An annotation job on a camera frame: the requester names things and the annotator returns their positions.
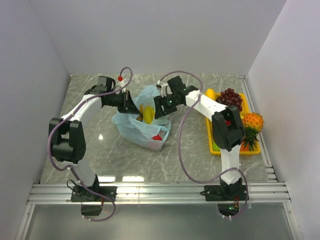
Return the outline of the fake red apple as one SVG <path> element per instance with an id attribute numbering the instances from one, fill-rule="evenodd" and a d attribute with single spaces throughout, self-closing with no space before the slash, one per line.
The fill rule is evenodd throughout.
<path id="1" fill-rule="evenodd" d="M 155 141 L 162 141 L 163 140 L 159 134 L 157 134 L 156 136 L 153 136 L 152 139 Z"/>

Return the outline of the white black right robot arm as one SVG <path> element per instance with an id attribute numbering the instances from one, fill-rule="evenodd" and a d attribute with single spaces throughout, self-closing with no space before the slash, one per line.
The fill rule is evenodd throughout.
<path id="1" fill-rule="evenodd" d="M 197 87 L 186 86 L 180 76 L 166 83 L 157 81 L 160 95 L 154 98 L 155 118 L 177 111 L 179 105 L 194 109 L 211 121 L 212 138 L 220 149 L 222 172 L 220 186 L 206 194 L 216 201 L 231 201 L 245 193 L 240 167 L 240 149 L 245 129 L 238 108 L 226 106 L 204 95 Z"/>

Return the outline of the fake brown longan bunch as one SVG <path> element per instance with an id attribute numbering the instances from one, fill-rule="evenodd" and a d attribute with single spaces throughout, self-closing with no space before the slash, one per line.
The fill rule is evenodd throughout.
<path id="1" fill-rule="evenodd" d="M 139 115 L 136 118 L 136 120 L 139 121 L 139 122 L 143 122 L 143 111 L 144 111 L 144 106 L 141 104 L 139 106 Z"/>

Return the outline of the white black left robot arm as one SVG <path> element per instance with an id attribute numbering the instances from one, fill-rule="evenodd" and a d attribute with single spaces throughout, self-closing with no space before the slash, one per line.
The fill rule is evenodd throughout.
<path id="1" fill-rule="evenodd" d="M 76 178 L 73 193 L 86 201 L 102 196 L 98 176 L 84 161 L 86 140 L 83 126 L 104 106 L 116 107 L 122 114 L 139 114 L 129 90 L 128 81 L 99 76 L 96 85 L 88 89 L 81 101 L 61 118 L 49 122 L 47 151 L 57 170 L 70 170 Z"/>

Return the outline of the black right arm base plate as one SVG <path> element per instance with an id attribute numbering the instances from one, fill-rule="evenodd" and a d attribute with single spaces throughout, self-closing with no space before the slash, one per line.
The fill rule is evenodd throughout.
<path id="1" fill-rule="evenodd" d="M 245 185 L 205 185 L 200 192 L 207 202 L 231 202 L 248 200 L 248 191 Z"/>

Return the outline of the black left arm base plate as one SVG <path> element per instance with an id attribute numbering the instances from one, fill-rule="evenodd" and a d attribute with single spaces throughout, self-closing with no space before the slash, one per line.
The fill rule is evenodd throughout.
<path id="1" fill-rule="evenodd" d="M 97 191 L 98 195 L 86 190 L 82 186 L 74 186 L 71 193 L 71 202 L 87 203 L 87 202 L 100 202 L 105 196 L 112 201 L 115 201 L 117 195 L 116 186 L 100 186 Z"/>

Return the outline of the light blue plastic bag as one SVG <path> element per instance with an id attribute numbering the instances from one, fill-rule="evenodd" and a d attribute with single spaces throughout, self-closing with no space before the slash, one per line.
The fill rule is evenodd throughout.
<path id="1" fill-rule="evenodd" d="M 133 102 L 138 108 L 140 105 L 143 105 L 143 108 L 151 106 L 155 111 L 154 97 L 157 96 L 160 96 L 158 89 L 155 86 L 148 85 L 133 99 Z M 168 117 L 161 117 L 159 119 L 154 118 L 152 124 L 146 124 L 144 121 L 136 120 L 138 116 L 138 114 L 117 112 L 112 117 L 112 122 L 125 139 L 141 147 L 160 151 L 169 136 L 171 121 Z M 153 140 L 152 137 L 156 135 L 160 135 L 162 141 Z"/>

